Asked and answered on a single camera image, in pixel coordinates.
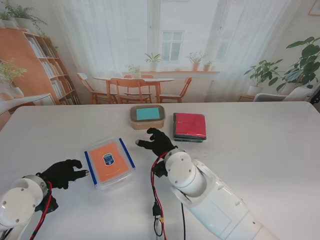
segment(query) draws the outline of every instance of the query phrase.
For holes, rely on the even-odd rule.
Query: black glove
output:
[[[146,132],[148,134],[152,134],[152,136],[150,137],[151,141],[137,140],[135,141],[135,143],[140,147],[152,150],[152,152],[158,157],[160,157],[165,152],[169,152],[172,149],[176,148],[164,132],[159,131],[154,127],[149,128]]]
[[[44,181],[51,182],[52,188],[68,189],[69,181],[75,181],[89,174],[88,170],[75,171],[74,167],[81,169],[81,162],[75,159],[68,159],[53,164],[43,173],[37,173],[37,175]]]

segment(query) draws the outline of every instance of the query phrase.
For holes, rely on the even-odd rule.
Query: table surface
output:
[[[171,136],[175,112],[204,114],[207,141],[175,142],[204,162],[241,197],[280,240],[319,238],[320,114],[307,102],[167,103],[162,130]],[[123,138],[136,165],[132,181],[97,190],[87,176],[54,189],[59,208],[37,234],[46,240],[154,240],[149,139],[130,125],[130,104],[23,106],[0,132],[0,193],[28,174],[65,159],[81,160],[96,141]],[[164,208],[168,239],[182,240],[180,203],[166,178],[155,185]],[[41,214],[35,213],[22,239],[29,239]],[[187,239],[217,240],[185,211]]]
[[[4,112],[18,106],[21,104],[26,104],[30,103],[39,99],[43,99],[47,96],[49,96],[50,93],[44,94],[44,95],[37,95],[37,96],[26,96],[22,98],[15,98],[12,100],[7,100],[7,101],[0,101],[0,115],[3,114]]]
[[[110,80],[111,78],[110,77],[98,77],[98,76],[95,76],[93,77],[94,79],[98,79],[98,80],[105,80],[105,81],[108,81]],[[175,78],[141,78],[143,80],[145,80],[146,82],[171,82],[171,81],[174,81],[176,80]]]

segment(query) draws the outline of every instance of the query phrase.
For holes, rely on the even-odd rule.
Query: dining table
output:
[[[111,103],[112,102],[111,94],[110,94],[111,93],[111,89],[110,89],[111,77],[95,76],[93,78],[97,80],[103,80],[106,82],[106,94],[107,94],[109,103]],[[175,78],[142,78],[142,79],[145,80],[146,86],[155,86],[155,97],[156,97],[157,103],[160,103],[161,83],[172,82],[176,80]]]

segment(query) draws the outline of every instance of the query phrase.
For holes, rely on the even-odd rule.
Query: connector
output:
[[[154,202],[154,205],[152,207],[152,214],[153,216],[161,216],[161,209],[160,209],[160,206],[159,204],[155,201]]]

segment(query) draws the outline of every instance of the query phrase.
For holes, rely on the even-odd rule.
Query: plastic container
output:
[[[135,130],[160,129],[165,124],[166,112],[160,105],[134,106],[130,109],[130,119]]]
[[[108,189],[123,182],[135,170],[135,164],[121,138],[98,142],[84,152],[93,184]]]

